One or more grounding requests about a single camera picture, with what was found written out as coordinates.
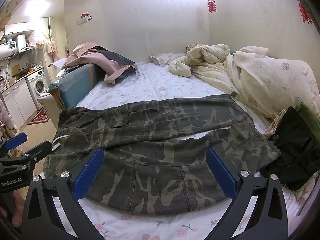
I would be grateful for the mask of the person's left hand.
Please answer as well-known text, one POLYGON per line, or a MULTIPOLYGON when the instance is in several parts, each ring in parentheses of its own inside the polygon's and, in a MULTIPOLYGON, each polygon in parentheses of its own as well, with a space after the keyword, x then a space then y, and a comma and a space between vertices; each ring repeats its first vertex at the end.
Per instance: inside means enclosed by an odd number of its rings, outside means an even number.
POLYGON ((24 199, 22 198, 18 190, 9 192, 9 197, 11 197, 15 204, 14 215, 11 222, 15 228, 19 228, 22 224, 24 199))

